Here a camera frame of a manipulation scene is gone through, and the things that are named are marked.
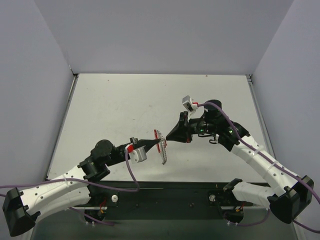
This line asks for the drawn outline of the metal key holder red handle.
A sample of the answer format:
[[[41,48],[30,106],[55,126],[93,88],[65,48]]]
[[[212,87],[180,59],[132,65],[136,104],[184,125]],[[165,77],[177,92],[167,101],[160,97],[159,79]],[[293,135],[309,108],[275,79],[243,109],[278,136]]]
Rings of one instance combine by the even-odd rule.
[[[166,147],[167,147],[166,138],[157,129],[154,129],[153,132],[154,132],[154,138],[156,140],[159,140],[159,142],[156,144],[156,147],[157,147],[158,153],[161,156],[162,165],[165,165],[167,163],[167,160],[168,160],[167,152],[166,152]]]

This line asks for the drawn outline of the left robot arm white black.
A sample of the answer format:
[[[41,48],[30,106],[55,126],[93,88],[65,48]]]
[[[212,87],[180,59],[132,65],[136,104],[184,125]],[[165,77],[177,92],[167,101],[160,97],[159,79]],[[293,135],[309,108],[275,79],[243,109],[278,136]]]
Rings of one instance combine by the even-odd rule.
[[[11,237],[31,230],[36,222],[56,212],[89,203],[101,203],[103,194],[93,187],[110,174],[109,167],[125,162],[140,163],[160,139],[131,138],[129,143],[114,146],[100,140],[90,155],[60,176],[41,183],[7,185],[2,210]]]

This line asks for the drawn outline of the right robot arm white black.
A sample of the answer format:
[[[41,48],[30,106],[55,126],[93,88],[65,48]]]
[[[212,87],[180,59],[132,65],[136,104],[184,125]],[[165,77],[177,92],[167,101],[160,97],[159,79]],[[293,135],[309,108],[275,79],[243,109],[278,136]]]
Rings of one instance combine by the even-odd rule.
[[[230,120],[219,100],[200,105],[187,95],[182,105],[186,110],[180,113],[178,123],[166,136],[167,141],[190,143],[194,135],[208,135],[216,144],[244,160],[268,183],[263,187],[236,178],[224,187],[224,192],[239,202],[269,209],[286,224],[292,223],[311,203],[314,181],[280,164],[243,126]],[[202,116],[191,118],[200,106],[204,108]]]

